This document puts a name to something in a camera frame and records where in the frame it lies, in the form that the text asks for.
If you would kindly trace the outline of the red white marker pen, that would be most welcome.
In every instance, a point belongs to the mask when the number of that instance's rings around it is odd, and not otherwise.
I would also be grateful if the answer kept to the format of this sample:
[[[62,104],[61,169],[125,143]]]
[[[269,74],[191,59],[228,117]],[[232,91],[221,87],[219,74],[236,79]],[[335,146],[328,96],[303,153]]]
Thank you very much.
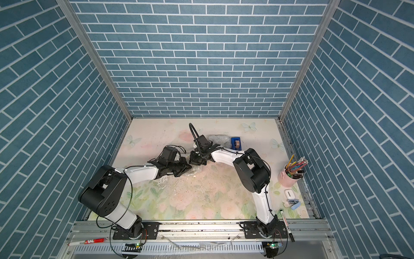
[[[79,246],[79,245],[90,245],[95,243],[103,243],[107,240],[107,238],[97,238],[97,239],[91,239],[91,240],[85,240],[85,241],[76,241],[76,242],[70,242],[68,244],[69,247],[71,246]]]

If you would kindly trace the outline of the white small box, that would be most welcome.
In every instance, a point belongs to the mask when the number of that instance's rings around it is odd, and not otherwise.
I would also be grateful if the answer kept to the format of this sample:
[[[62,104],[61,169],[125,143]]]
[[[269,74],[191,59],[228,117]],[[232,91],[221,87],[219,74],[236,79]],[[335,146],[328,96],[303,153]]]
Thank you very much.
[[[287,198],[287,201],[296,200],[295,193],[293,192],[292,189],[286,189],[284,192],[285,192],[285,196]]]

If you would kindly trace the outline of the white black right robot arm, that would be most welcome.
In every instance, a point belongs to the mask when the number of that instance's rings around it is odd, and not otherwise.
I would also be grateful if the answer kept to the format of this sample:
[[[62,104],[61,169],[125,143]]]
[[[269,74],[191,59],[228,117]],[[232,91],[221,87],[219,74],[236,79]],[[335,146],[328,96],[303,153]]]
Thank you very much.
[[[256,207],[257,228],[263,237],[271,237],[278,224],[273,212],[268,185],[271,169],[257,152],[229,150],[207,140],[204,135],[194,136],[195,150],[190,153],[190,163],[206,165],[207,161],[233,166],[242,185],[252,193]]]

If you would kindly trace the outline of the bundle of coloured pencils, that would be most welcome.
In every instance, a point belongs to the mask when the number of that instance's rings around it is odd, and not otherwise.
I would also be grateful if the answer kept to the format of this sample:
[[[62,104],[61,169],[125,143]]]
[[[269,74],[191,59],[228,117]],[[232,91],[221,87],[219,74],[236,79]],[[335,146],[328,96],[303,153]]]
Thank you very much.
[[[293,162],[294,155],[292,155],[290,162],[285,166],[285,173],[294,180],[299,180],[304,177],[304,167],[308,165],[308,160],[305,157]]]

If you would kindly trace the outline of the aluminium corner frame post right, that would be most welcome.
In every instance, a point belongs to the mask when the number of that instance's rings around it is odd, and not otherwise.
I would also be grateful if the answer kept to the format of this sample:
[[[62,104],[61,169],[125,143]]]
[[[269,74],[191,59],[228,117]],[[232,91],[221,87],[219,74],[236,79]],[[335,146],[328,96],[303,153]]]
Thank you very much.
[[[287,96],[287,99],[283,105],[283,108],[280,112],[279,121],[283,122],[288,114],[288,111],[293,103],[293,100],[298,93],[301,83],[304,80],[304,77],[306,75],[306,72],[309,69],[309,66],[312,62],[312,59],[314,58],[316,51],[318,50],[318,47],[323,39],[323,36],[325,35],[327,28],[333,18],[334,13],[336,12],[338,6],[340,4],[340,0],[331,0],[329,1],[326,10],[323,13],[321,23],[318,26],[314,38],[309,46],[309,49],[307,51],[307,54],[303,60],[303,63],[301,65],[301,68],[296,76],[296,79],[294,83],[292,84],[292,88]]]

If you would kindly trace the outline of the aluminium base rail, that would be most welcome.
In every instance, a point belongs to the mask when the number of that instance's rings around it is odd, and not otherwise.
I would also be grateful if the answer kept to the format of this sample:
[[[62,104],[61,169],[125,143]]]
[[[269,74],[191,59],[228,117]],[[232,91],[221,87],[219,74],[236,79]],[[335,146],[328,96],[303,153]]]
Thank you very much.
[[[326,220],[288,219],[295,241],[331,241],[334,235]],[[83,241],[107,238],[116,242],[147,241],[287,241],[289,236],[283,223],[271,237],[263,237],[254,220],[166,220],[144,221],[145,234],[142,238],[129,239],[112,228],[99,228],[94,221],[77,221],[67,241]]]

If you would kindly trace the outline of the pink pencil holder cup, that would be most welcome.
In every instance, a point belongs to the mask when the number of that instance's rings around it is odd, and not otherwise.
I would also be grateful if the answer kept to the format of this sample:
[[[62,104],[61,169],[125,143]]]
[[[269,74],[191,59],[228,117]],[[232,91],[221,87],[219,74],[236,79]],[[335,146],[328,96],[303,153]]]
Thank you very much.
[[[283,169],[278,175],[278,182],[283,187],[291,188],[303,177],[304,171],[299,171],[299,173],[290,174],[287,172],[287,169]]]

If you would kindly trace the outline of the aluminium corner frame post left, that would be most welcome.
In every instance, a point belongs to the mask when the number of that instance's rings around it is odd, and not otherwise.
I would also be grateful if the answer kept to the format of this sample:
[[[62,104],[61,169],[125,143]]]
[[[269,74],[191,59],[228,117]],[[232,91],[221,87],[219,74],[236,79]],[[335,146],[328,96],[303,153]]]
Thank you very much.
[[[133,116],[129,112],[126,103],[122,99],[119,91],[117,90],[110,74],[108,73],[105,65],[103,64],[99,54],[97,53],[92,41],[90,40],[89,36],[87,35],[86,30],[84,29],[80,19],[78,18],[77,14],[75,13],[70,1],[68,0],[56,0],[58,6],[62,10],[63,14],[65,15],[66,19],[68,20],[69,24],[73,28],[75,34],[79,38],[80,42],[82,43],[83,47],[85,48],[87,54],[89,55],[91,61],[94,63],[96,69],[98,70],[99,74],[101,75],[102,79],[106,83],[108,89],[110,90],[111,94],[115,98],[117,104],[123,111],[125,117],[129,122],[132,121]]]

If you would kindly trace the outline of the black marker pen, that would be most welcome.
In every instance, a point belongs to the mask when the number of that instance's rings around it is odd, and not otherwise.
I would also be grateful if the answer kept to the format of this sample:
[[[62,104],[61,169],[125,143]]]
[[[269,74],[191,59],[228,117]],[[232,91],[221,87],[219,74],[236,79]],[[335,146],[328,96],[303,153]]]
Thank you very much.
[[[295,242],[294,235],[293,235],[293,233],[292,233],[292,231],[291,231],[291,229],[289,227],[289,223],[287,221],[287,218],[285,217],[284,211],[281,209],[279,212],[280,212],[280,215],[281,215],[281,217],[283,219],[283,222],[284,222],[285,227],[286,227],[287,234],[288,234],[291,242]]]

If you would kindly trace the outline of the clear bubble wrap sheet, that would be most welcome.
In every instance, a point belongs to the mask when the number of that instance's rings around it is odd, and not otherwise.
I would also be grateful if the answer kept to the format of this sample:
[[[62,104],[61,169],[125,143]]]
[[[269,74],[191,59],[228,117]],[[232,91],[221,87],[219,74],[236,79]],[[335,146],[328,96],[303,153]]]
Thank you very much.
[[[200,173],[204,167],[204,165],[193,165],[189,164],[190,168],[186,169],[184,173],[182,173],[182,177],[195,177],[196,174]]]
[[[231,148],[231,138],[226,135],[208,135],[207,139],[213,144],[219,144],[225,148]]]

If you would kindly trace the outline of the blue white stapler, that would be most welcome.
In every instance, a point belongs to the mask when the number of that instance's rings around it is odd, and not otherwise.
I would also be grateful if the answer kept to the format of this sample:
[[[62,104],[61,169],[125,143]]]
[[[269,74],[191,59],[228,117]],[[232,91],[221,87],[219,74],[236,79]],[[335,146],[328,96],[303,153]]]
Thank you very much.
[[[298,199],[289,199],[287,201],[287,207],[291,210],[296,210],[301,206],[301,202]]]

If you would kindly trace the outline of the aluminium corner frame post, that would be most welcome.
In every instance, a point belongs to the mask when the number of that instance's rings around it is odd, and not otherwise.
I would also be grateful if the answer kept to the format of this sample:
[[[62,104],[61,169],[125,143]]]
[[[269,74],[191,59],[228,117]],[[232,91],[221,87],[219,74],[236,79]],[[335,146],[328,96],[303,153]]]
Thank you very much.
[[[325,35],[327,28],[333,18],[334,13],[336,12],[338,6],[340,4],[340,0],[331,0],[329,1],[326,10],[323,13],[321,23],[318,26],[314,38],[309,46],[309,49],[307,51],[307,54],[303,60],[303,63],[301,65],[301,68],[296,76],[296,79],[294,83],[292,84],[292,88],[287,96],[287,99],[283,105],[283,108],[280,112],[279,121],[283,122],[288,114],[288,111],[293,103],[293,100],[298,93],[301,83],[304,80],[304,77],[306,75],[306,72],[309,69],[309,66],[312,62],[312,59],[314,58],[316,51],[318,50],[318,47],[323,39],[323,36]]]
[[[99,54],[97,53],[92,41],[90,40],[89,36],[87,35],[86,30],[84,29],[80,19],[78,18],[77,14],[75,13],[70,1],[68,0],[56,0],[58,6],[62,10],[63,14],[65,15],[66,19],[68,20],[69,24],[73,28],[75,34],[79,38],[80,42],[82,43],[83,47],[85,48],[87,54],[89,55],[91,61],[94,63],[96,69],[98,70],[99,74],[101,75],[102,79],[106,83],[108,89],[110,90],[111,94],[115,98],[117,104],[123,111],[125,117],[129,122],[132,121],[133,116],[129,112],[126,103],[122,99],[119,91],[117,90],[110,74],[108,73],[105,65],[103,64]]]

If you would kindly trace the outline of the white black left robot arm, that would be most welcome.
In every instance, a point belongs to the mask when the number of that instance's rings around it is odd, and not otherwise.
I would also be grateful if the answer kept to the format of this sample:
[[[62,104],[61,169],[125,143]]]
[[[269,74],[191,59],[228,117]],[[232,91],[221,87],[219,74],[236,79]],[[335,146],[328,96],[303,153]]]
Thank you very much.
[[[165,146],[157,158],[144,165],[125,168],[101,166],[80,192],[78,201],[97,216],[111,221],[112,226],[127,238],[142,238],[145,234],[142,219],[129,209],[134,195],[130,195],[127,205],[121,203],[125,187],[133,188],[136,183],[169,175],[180,177],[190,169],[192,166],[176,146]]]

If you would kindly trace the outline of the blue tape dispenser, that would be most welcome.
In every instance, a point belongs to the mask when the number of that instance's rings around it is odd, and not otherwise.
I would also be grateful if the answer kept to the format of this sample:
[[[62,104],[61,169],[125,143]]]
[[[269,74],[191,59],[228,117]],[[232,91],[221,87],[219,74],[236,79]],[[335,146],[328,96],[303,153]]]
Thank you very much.
[[[231,149],[235,151],[241,151],[241,139],[240,137],[232,137],[231,138]]]

